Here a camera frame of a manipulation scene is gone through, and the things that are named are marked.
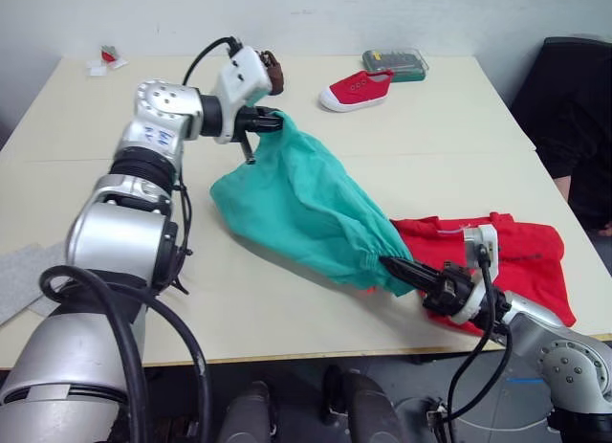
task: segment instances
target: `floor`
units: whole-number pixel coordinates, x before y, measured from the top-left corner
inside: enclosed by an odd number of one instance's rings
[[[457,405],[465,404],[480,389],[499,357],[495,352],[476,359],[460,383]],[[273,388],[279,404],[278,443],[350,443],[344,421],[326,427],[317,417],[323,372],[336,363],[345,369],[356,368],[381,385],[405,422],[410,443],[435,442],[426,428],[426,398],[446,396],[450,377],[462,360],[462,356],[406,356],[212,365],[214,428],[220,427],[231,399],[251,381],[263,379]],[[149,374],[158,416],[182,416],[192,410],[195,397],[188,368],[155,368]],[[515,429],[541,420],[550,409],[546,385],[514,357],[492,392],[464,417],[483,427]],[[518,439],[521,443],[560,442],[558,434],[549,431],[545,423],[521,432],[492,432],[458,422],[456,434],[458,441],[466,443],[510,443]]]

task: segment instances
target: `plastic container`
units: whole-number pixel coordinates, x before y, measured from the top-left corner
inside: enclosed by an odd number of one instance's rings
[[[429,69],[416,49],[370,50],[361,57],[368,72],[392,70],[392,82],[422,81]]]

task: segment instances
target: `small red object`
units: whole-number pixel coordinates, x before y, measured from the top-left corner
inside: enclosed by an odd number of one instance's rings
[[[111,63],[114,62],[116,59],[109,53],[107,53],[106,51],[102,51],[102,60],[104,60],[107,63]]]
[[[318,99],[332,111],[352,111],[384,101],[393,78],[391,70],[364,70],[325,88]]]
[[[561,270],[563,241],[552,226],[517,223],[511,215],[496,212],[488,217],[462,220],[441,220],[430,216],[391,222],[414,259],[439,270],[445,261],[466,266],[464,228],[494,225],[499,244],[499,276],[493,284],[547,307],[567,326],[576,322]],[[428,315],[440,323],[459,327],[446,317]],[[482,333],[471,322],[459,328],[476,335]]]

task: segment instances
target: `red sneaker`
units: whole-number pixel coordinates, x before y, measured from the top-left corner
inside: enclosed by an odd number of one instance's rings
[[[325,108],[333,111],[353,111],[378,105],[386,97],[392,78],[391,70],[376,73],[362,70],[325,88],[318,99]]]

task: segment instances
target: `red t-shirt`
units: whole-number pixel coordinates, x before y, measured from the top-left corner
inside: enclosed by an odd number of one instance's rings
[[[466,266],[463,229],[491,224],[497,230],[499,276],[493,284],[541,304],[565,323],[576,322],[565,290],[561,259],[563,241],[555,228],[533,223],[516,223],[511,215],[492,212],[489,217],[440,220],[437,216],[419,220],[391,220],[414,259],[442,269],[445,261]],[[429,313],[445,324],[457,327],[446,317]],[[461,325],[480,334],[471,322]]]

